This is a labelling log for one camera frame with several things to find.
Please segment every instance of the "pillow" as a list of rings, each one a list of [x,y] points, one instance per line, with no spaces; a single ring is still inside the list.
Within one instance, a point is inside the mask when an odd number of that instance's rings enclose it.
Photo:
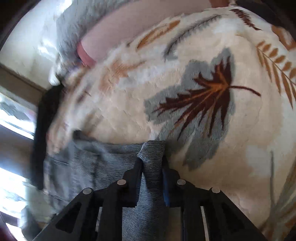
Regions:
[[[73,60],[81,38],[105,15],[137,0],[73,0],[56,21],[57,46],[61,57]]]
[[[209,0],[140,0],[128,3],[103,18],[86,34],[77,46],[78,55],[86,65],[93,66],[123,40],[132,40],[160,21],[210,7]]]

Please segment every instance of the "orange leaf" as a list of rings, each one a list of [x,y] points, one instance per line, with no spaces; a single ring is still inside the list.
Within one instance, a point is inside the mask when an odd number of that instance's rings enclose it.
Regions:
[[[270,49],[270,46],[271,46],[271,44],[267,44],[267,45],[265,45],[262,51],[263,51],[263,52],[268,51],[268,50]]]
[[[290,87],[289,87],[289,83],[288,83],[288,81],[286,79],[286,76],[285,76],[285,74],[283,72],[281,73],[281,77],[283,79],[283,84],[284,84],[284,87],[285,87],[286,94],[288,96],[288,99],[290,101],[291,107],[293,109],[291,90],[290,90]]]
[[[284,61],[285,57],[286,57],[285,55],[281,55],[274,62],[277,63],[277,64],[281,63],[281,62]]]
[[[296,91],[295,91],[295,86],[293,84],[291,84],[291,89],[292,89],[292,93],[293,93],[294,99],[296,101]]]
[[[145,61],[137,64],[124,64],[120,59],[115,60],[111,65],[108,66],[108,71],[104,74],[101,79],[99,90],[106,93],[111,87],[118,84],[120,78],[128,77],[128,72],[135,70],[138,66],[144,64]]]
[[[292,63],[290,61],[288,61],[287,63],[285,63],[282,71],[286,71],[286,70],[290,69],[291,66],[292,66]]]
[[[278,50],[279,50],[278,48],[274,48],[268,57],[272,58],[272,57],[276,56],[278,53]]]
[[[263,66],[263,59],[262,59],[262,56],[261,56],[261,53],[260,53],[259,49],[257,49],[257,54],[258,54],[260,64],[261,64],[261,66]]]
[[[137,50],[143,48],[144,46],[152,43],[154,40],[158,39],[162,35],[166,34],[174,27],[176,27],[180,23],[180,20],[173,21],[171,23],[164,24],[162,26],[156,27],[152,31],[150,31],[138,44]]]
[[[270,66],[268,64],[268,61],[267,61],[267,58],[265,57],[265,55],[263,55],[263,60],[264,60],[264,63],[265,63],[266,70],[267,70],[268,76],[270,78],[270,81],[272,82]]]
[[[265,44],[265,40],[261,41],[259,44],[257,44],[257,48],[261,47],[263,44]]]
[[[272,65],[272,69],[274,71],[274,79],[276,81],[276,86],[277,86],[277,88],[279,90],[279,94],[281,94],[281,84],[279,82],[279,75],[278,75],[277,68],[276,68],[275,64]]]
[[[295,77],[296,76],[296,68],[293,68],[292,70],[291,70],[291,72],[290,72],[290,76],[289,76],[289,78],[291,79],[291,78],[293,78],[293,77]]]

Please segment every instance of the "black cloth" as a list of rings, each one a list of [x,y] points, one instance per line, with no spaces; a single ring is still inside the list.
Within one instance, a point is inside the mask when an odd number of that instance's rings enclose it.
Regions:
[[[278,16],[266,4],[257,3],[252,0],[236,0],[236,4],[257,14],[266,22],[274,26],[279,26],[283,28],[285,27]]]
[[[38,105],[37,125],[30,157],[30,181],[39,190],[43,189],[43,162],[46,156],[46,133],[63,98],[62,84],[53,86],[41,98]]]

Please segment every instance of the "metal screw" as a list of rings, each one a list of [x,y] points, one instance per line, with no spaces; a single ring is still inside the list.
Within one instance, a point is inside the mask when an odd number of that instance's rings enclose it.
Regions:
[[[117,184],[122,186],[122,185],[126,184],[126,180],[120,179],[120,180],[117,181]]]
[[[218,188],[218,187],[213,187],[212,188],[212,192],[213,193],[219,193],[221,190],[220,190],[220,188]]]
[[[178,185],[185,185],[185,184],[186,184],[186,181],[183,180],[183,179],[179,179],[179,180],[177,181],[177,184],[178,184]]]
[[[90,188],[85,188],[85,189],[83,189],[82,192],[83,192],[83,194],[88,195],[88,194],[91,193],[91,189]]]

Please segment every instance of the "maple leaf print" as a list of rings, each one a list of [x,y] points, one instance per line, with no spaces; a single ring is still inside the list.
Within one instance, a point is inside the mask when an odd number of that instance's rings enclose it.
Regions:
[[[159,107],[154,111],[158,112],[158,116],[165,111],[171,111],[171,113],[186,108],[181,114],[179,119],[174,123],[174,131],[181,123],[183,126],[178,135],[180,138],[184,129],[196,118],[201,112],[201,117],[198,125],[200,125],[205,114],[209,111],[208,118],[211,118],[208,136],[212,134],[212,128],[214,125],[215,116],[218,110],[221,108],[221,122],[222,129],[224,129],[224,120],[227,114],[227,110],[230,103],[230,89],[244,89],[251,91],[257,96],[261,96],[257,91],[244,87],[231,85],[231,68],[230,57],[227,58],[226,66],[224,67],[223,60],[218,65],[215,65],[214,72],[212,72],[213,80],[205,79],[201,73],[198,77],[193,78],[193,81],[202,89],[187,90],[188,93],[178,93],[177,98],[166,98],[165,103],[160,103]]]

